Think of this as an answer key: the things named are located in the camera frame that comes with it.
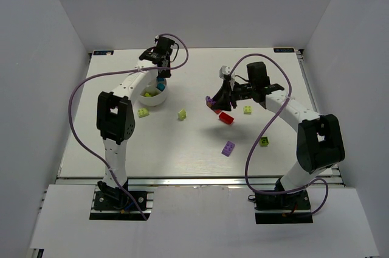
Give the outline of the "blue table label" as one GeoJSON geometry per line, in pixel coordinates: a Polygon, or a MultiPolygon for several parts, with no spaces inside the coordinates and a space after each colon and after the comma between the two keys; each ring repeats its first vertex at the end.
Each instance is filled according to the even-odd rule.
{"type": "Polygon", "coordinates": [[[93,56],[106,56],[106,55],[112,55],[114,53],[113,50],[98,50],[93,51],[93,56]]]}
{"type": "Polygon", "coordinates": [[[294,48],[290,47],[275,47],[273,48],[275,53],[294,53],[294,48]]]}

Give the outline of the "left blue table label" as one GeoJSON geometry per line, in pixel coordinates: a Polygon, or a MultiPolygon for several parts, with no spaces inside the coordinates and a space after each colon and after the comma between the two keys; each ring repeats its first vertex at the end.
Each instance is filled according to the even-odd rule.
{"type": "Polygon", "coordinates": [[[93,51],[93,56],[106,56],[106,55],[112,55],[114,53],[113,50],[98,50],[93,51]]]}

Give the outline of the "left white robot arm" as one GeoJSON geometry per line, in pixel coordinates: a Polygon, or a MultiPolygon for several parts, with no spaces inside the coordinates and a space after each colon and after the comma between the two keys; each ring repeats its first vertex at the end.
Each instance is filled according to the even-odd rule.
{"type": "Polygon", "coordinates": [[[125,170],[127,140],[135,129],[133,102],[140,93],[158,77],[169,77],[173,46],[172,39],[159,36],[156,45],[139,57],[136,70],[131,72],[111,92],[101,92],[97,103],[97,129],[103,139],[105,161],[109,165],[105,176],[98,182],[103,195],[122,201],[128,188],[125,170]]]}

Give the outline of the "dark green lego brick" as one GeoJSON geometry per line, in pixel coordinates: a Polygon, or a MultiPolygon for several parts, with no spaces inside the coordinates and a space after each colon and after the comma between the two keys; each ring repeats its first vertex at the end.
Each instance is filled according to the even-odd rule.
{"type": "Polygon", "coordinates": [[[261,137],[258,144],[260,147],[267,147],[269,145],[268,137],[267,136],[261,137]]]}

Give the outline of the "white divided round container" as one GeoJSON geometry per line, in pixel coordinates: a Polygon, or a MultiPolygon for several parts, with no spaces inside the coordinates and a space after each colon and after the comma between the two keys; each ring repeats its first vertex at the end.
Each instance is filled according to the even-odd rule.
{"type": "Polygon", "coordinates": [[[156,78],[142,90],[138,101],[145,106],[158,106],[167,99],[167,95],[167,80],[165,78],[156,78]]]}

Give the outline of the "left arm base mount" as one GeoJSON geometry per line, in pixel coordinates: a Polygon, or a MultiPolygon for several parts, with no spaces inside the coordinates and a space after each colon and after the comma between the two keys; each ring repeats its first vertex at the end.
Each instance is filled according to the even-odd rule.
{"type": "Polygon", "coordinates": [[[154,193],[146,190],[130,190],[130,198],[118,187],[109,187],[99,181],[93,195],[90,220],[146,221],[153,208],[154,193]]]}

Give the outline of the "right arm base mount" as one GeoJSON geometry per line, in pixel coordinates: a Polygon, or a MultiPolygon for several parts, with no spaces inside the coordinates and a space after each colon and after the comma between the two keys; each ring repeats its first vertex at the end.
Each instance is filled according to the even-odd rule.
{"type": "Polygon", "coordinates": [[[254,193],[248,201],[255,206],[258,225],[311,224],[313,217],[307,191],[284,195],[254,193]]]}

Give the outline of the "cyan lego brick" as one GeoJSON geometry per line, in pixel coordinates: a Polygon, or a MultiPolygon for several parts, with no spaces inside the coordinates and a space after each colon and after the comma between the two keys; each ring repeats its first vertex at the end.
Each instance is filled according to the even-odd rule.
{"type": "Polygon", "coordinates": [[[157,84],[156,84],[156,88],[160,91],[160,92],[163,92],[166,88],[166,79],[165,78],[157,78],[157,84]]]}

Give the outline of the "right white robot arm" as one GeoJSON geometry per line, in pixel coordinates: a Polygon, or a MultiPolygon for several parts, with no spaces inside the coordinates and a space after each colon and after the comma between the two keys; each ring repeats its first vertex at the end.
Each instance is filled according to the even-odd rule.
{"type": "Polygon", "coordinates": [[[338,118],[312,111],[292,98],[284,88],[270,82],[266,65],[247,65],[248,82],[237,83],[235,74],[222,66],[222,86],[212,98],[212,109],[231,111],[239,100],[252,99],[283,119],[297,134],[296,163],[275,185],[275,191],[291,194],[312,182],[320,173],[345,159],[338,118]]]}

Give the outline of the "light green lego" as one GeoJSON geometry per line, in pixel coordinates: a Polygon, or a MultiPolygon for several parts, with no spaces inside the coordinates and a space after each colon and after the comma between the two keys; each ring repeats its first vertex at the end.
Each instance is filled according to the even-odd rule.
{"type": "Polygon", "coordinates": [[[146,108],[141,108],[137,110],[137,115],[139,118],[143,118],[149,116],[150,112],[146,108]]]}
{"type": "Polygon", "coordinates": [[[243,113],[246,114],[246,115],[252,114],[252,107],[249,106],[249,105],[245,105],[244,108],[243,108],[243,113]]]}
{"type": "Polygon", "coordinates": [[[184,120],[186,117],[187,117],[187,113],[184,109],[181,109],[178,113],[177,113],[177,117],[180,121],[184,120]]]}

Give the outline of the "aluminium table frame rail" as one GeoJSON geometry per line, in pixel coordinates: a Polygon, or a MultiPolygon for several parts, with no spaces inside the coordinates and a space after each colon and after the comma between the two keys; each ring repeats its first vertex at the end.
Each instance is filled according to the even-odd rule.
{"type": "Polygon", "coordinates": [[[292,77],[292,95],[296,97],[299,107],[296,126],[297,161],[292,178],[299,187],[343,161],[345,149],[338,118],[317,109],[303,67],[303,53],[299,50],[295,53],[297,74],[292,77]]]}

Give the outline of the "red lego short brick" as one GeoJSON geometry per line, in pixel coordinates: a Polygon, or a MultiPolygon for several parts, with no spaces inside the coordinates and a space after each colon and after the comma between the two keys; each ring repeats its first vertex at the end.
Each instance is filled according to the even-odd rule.
{"type": "Polygon", "coordinates": [[[234,122],[234,118],[225,112],[219,114],[219,120],[227,125],[231,125],[234,122]]]}

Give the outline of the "right blue table label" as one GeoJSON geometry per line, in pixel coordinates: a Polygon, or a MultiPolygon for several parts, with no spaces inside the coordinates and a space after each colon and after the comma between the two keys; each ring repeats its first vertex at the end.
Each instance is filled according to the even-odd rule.
{"type": "Polygon", "coordinates": [[[275,53],[294,53],[294,48],[290,47],[275,47],[273,48],[275,53]]]}

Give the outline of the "purple flat lego brick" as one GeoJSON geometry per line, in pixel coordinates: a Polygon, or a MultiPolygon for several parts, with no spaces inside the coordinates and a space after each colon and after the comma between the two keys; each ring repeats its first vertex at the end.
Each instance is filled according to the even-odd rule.
{"type": "Polygon", "coordinates": [[[235,144],[233,142],[227,141],[224,148],[222,149],[221,154],[226,157],[229,157],[234,148],[235,148],[235,144]]]}

